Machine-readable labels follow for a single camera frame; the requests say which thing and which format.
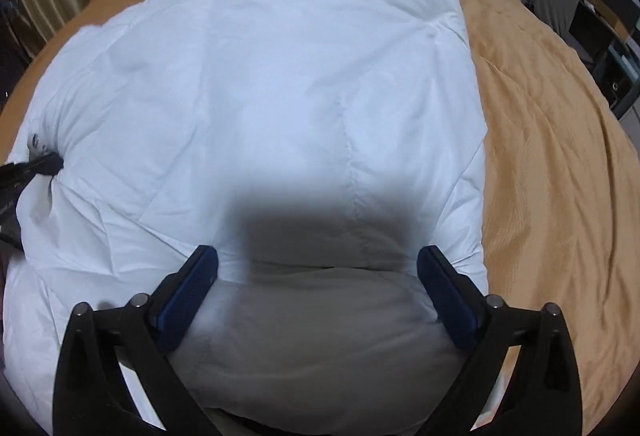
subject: silver screw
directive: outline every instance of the silver screw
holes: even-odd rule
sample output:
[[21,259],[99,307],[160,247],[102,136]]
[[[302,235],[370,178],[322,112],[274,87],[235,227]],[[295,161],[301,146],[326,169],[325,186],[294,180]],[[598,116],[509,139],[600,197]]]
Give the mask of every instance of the silver screw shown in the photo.
[[485,301],[491,308],[502,308],[504,306],[504,299],[493,293],[491,295],[487,295]]
[[85,313],[87,313],[89,311],[89,305],[86,302],[79,302],[78,304],[76,304],[74,306],[74,309],[72,311],[73,315],[76,315],[76,317],[80,317],[82,315],[84,315]]
[[141,306],[144,306],[148,300],[149,296],[146,293],[137,293],[131,298],[129,304],[136,308],[140,308]]
[[562,310],[555,302],[548,302],[545,304],[545,310],[548,311],[551,315],[560,315]]

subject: orange fabric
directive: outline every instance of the orange fabric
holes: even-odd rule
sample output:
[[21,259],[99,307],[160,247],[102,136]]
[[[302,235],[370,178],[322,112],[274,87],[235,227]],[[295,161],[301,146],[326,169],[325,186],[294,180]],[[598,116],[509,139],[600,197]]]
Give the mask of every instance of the orange fabric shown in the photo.
[[[1,156],[65,41],[140,1],[92,0],[47,44],[0,117]],[[587,432],[640,359],[638,157],[574,51],[518,0],[460,1],[489,129],[490,287],[514,306],[561,305]]]

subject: white comforter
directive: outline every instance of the white comforter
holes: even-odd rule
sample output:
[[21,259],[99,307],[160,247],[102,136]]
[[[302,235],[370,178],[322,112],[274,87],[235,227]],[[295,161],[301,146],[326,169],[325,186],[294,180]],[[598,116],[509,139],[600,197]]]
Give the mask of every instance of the white comforter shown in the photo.
[[219,280],[172,357],[204,407],[308,434],[409,430],[464,357],[418,250],[487,292],[485,130],[458,0],[146,0],[83,28],[12,153],[36,133],[65,160],[20,198],[12,386],[50,431],[74,304],[150,293],[208,244]]

